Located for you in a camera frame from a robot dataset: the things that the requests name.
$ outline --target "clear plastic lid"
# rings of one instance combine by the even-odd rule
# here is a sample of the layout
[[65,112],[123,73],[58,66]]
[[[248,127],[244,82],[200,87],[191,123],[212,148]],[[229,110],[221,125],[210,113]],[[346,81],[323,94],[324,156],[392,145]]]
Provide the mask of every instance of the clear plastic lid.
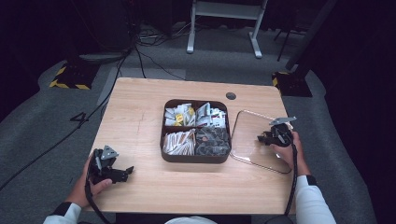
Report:
[[280,174],[288,174],[291,171],[289,166],[269,146],[259,142],[258,139],[262,132],[271,130],[269,123],[272,120],[274,119],[248,110],[239,111],[233,126],[233,148],[230,155],[238,161]]

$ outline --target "person's hand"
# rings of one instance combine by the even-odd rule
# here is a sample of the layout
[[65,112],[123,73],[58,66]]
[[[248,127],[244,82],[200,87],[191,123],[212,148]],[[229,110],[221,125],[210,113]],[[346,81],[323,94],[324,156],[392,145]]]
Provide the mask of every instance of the person's hand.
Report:
[[[303,145],[300,141],[300,136],[297,132],[291,132],[291,134],[293,135],[293,143],[297,148],[298,175],[311,175],[308,165],[305,162]],[[271,144],[270,148],[288,164],[290,169],[294,168],[293,150],[291,145],[288,147],[279,147],[275,144]]]
[[[92,155],[85,162],[81,177],[76,182],[75,186],[73,187],[73,190],[70,192],[65,202],[75,203],[81,208],[89,205],[87,198],[85,196],[85,180],[86,180],[88,166],[90,164],[91,157]],[[106,179],[97,183],[96,185],[94,185],[90,181],[90,184],[91,184],[92,197],[95,198],[95,196],[97,196],[102,190],[109,187],[112,184],[112,181],[111,179]]]

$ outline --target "black wristband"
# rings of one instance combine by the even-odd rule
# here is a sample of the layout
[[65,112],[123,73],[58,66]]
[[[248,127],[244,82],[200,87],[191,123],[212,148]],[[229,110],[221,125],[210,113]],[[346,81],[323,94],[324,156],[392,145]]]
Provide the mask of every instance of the black wristband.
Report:
[[52,216],[61,216],[64,217],[67,213],[67,211],[69,210],[69,207],[72,203],[61,203],[59,204],[59,206],[55,209],[55,211],[53,211],[53,213],[51,214]]
[[309,186],[317,186],[317,180],[312,175],[306,175],[306,181]]

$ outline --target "white metal stand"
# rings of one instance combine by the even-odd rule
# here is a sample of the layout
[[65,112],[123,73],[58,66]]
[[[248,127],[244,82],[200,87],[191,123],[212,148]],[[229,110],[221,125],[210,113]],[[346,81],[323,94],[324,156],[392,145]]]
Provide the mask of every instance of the white metal stand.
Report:
[[264,15],[267,0],[262,1],[261,6],[243,6],[236,4],[226,3],[212,3],[212,2],[200,2],[193,0],[191,9],[191,31],[189,35],[189,43],[187,45],[187,52],[194,52],[194,40],[195,40],[195,16],[212,16],[212,17],[225,17],[225,18],[236,18],[245,20],[255,20],[256,25],[254,31],[248,33],[248,37],[253,47],[256,58],[262,57],[259,44],[257,43],[257,33],[259,32],[260,25],[262,24],[262,16]]

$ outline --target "person's left hand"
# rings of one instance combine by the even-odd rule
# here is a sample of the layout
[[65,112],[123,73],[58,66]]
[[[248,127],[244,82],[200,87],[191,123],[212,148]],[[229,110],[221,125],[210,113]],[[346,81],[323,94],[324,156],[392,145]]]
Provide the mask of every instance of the person's left hand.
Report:
[[[69,196],[67,196],[65,202],[75,203],[78,206],[80,206],[81,208],[89,205],[87,198],[85,196],[85,180],[86,180],[88,166],[90,164],[91,157],[92,157],[92,155],[85,162],[81,177],[76,182],[76,184],[73,187],[73,190],[70,192]],[[95,198],[95,196],[97,196],[102,190],[109,187],[112,184],[112,181],[111,181],[111,179],[105,179],[105,180],[97,183],[96,185],[94,185],[90,181],[90,184],[91,184],[92,197]]]

